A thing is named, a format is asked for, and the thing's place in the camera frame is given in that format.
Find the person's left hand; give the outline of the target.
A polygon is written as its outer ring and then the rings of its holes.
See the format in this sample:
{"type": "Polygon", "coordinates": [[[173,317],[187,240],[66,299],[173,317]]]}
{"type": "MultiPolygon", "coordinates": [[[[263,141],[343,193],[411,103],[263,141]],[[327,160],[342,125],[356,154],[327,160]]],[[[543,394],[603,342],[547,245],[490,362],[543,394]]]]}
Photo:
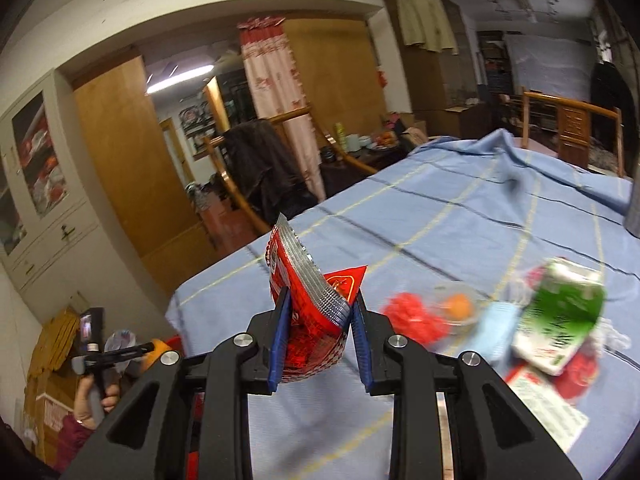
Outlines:
{"type": "Polygon", "coordinates": [[[74,419],[81,426],[96,430],[105,415],[111,413],[119,401],[119,378],[115,372],[108,370],[103,375],[104,389],[95,383],[92,375],[81,376],[74,400],[74,419]]]}

